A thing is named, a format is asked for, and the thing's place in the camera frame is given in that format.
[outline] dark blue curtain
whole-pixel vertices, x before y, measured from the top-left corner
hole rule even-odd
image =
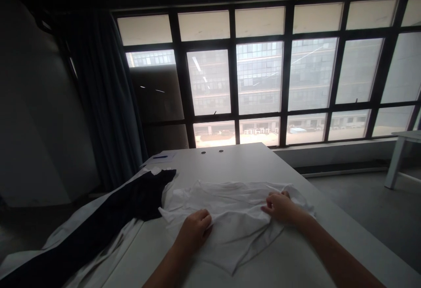
[[[148,158],[121,37],[109,11],[67,14],[60,23],[75,64],[98,172],[111,191]]]

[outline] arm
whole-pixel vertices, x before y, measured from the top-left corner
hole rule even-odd
[[[314,247],[337,287],[384,288],[384,285],[326,232],[313,217],[295,205],[287,191],[270,193],[266,202],[267,205],[263,206],[262,210],[282,223],[297,227]]]
[[[174,287],[180,271],[211,234],[212,227],[208,228],[211,221],[212,217],[205,209],[188,216],[173,246],[143,288]]]

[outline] black window frame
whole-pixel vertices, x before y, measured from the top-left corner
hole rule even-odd
[[[378,110],[380,108],[414,106],[407,130],[412,130],[418,113],[421,108],[421,92],[415,101],[395,102],[395,103],[381,103],[383,90],[389,67],[392,61],[393,52],[395,50],[396,41],[400,33],[405,32],[421,32],[421,26],[401,27],[402,19],[405,13],[408,0],[397,0],[395,14],[392,25],[385,28],[375,29],[357,29],[346,30],[346,22],[351,2],[365,1],[365,0],[277,0],[266,2],[252,2],[252,3],[227,3],[219,5],[208,6],[194,6],[194,7],[169,7],[157,9],[142,9],[135,11],[115,11],[113,13],[114,19],[117,23],[118,18],[125,17],[139,17],[149,15],[167,14],[169,16],[172,42],[145,44],[135,46],[124,46],[125,52],[140,52],[140,51],[156,51],[156,50],[174,50],[175,62],[178,75],[178,83],[180,86],[180,94],[182,98],[182,106],[184,119],[163,121],[163,122],[143,122],[143,127],[152,126],[170,126],[184,124],[186,126],[189,148],[195,148],[195,136],[193,131],[193,124],[203,122],[218,122],[218,121],[234,121],[235,122],[235,141],[240,144],[239,121],[245,119],[258,119],[268,117],[279,117],[279,144],[277,146],[270,146],[269,148],[285,148],[288,146],[310,145],[320,143],[346,142],[357,140],[370,140],[385,137],[395,137],[394,135],[373,137],[373,129],[377,118]],[[337,31],[329,32],[309,32],[293,34],[293,20],[294,7],[298,5],[308,4],[326,4],[326,3],[343,3],[342,18],[340,28]],[[256,36],[256,37],[242,37],[235,36],[235,11],[238,9],[250,8],[265,8],[265,7],[285,7],[284,17],[284,34],[272,36]],[[204,12],[204,11],[228,11],[229,12],[229,27],[230,37],[227,39],[218,40],[198,40],[198,41],[181,41],[181,35],[178,23],[178,14],[185,12]],[[337,38],[337,48],[335,54],[334,67],[332,72],[331,87],[329,94],[328,106],[319,109],[304,109],[288,111],[289,98],[289,77],[291,66],[291,52],[293,40],[304,39],[324,39]],[[342,66],[345,43],[348,40],[362,40],[383,38],[383,46],[380,51],[377,70],[374,75],[370,99],[367,102],[336,104],[336,95],[339,85],[339,75]],[[280,112],[259,113],[259,114],[239,114],[238,102],[238,86],[237,86],[237,55],[236,46],[243,43],[263,43],[263,42],[283,42],[282,54],[282,81],[281,81],[281,100]],[[205,51],[205,50],[228,50],[228,68],[229,68],[229,86],[230,86],[230,102],[231,112],[218,115],[194,115],[193,109],[193,95],[191,91],[189,68],[187,64],[187,52],[191,51]],[[330,125],[332,121],[333,112],[347,112],[355,110],[369,110],[368,119],[366,120],[365,136],[356,139],[344,140],[328,140]],[[323,140],[319,142],[300,143],[286,145],[287,121],[288,116],[291,115],[308,115],[316,113],[326,113],[326,120],[324,124]]]

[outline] desk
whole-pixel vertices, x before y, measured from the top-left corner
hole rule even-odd
[[[269,181],[292,183],[311,202],[319,223],[368,268],[386,287],[421,287],[421,276],[373,237],[318,189],[262,143],[178,150],[171,163],[157,164],[177,169],[172,190],[208,182]],[[109,276],[104,288],[140,288],[171,246],[166,222],[145,222]],[[240,266],[231,277],[220,268],[201,261],[182,277],[182,287],[334,287],[314,250],[293,227],[261,254]]]
[[[418,131],[402,131],[402,132],[392,132],[392,134],[398,136],[396,141],[395,149],[393,150],[392,160],[390,161],[389,171],[387,172],[385,187],[389,189],[395,188],[396,176],[403,176],[409,178],[410,180],[417,181],[421,183],[421,180],[412,177],[408,174],[399,172],[400,164],[403,157],[403,147],[405,142],[414,142],[421,143],[421,130]]]

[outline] floor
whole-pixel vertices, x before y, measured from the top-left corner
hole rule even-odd
[[[308,180],[421,274],[421,184],[400,177],[391,191],[383,187],[385,177],[380,172]],[[0,262],[13,252],[40,249],[83,204],[0,211]]]
[[[421,274],[421,184],[398,177],[392,191],[385,178],[380,172],[308,180]]]
[[[50,234],[87,201],[44,208],[0,208],[0,263],[8,254],[41,249]]]

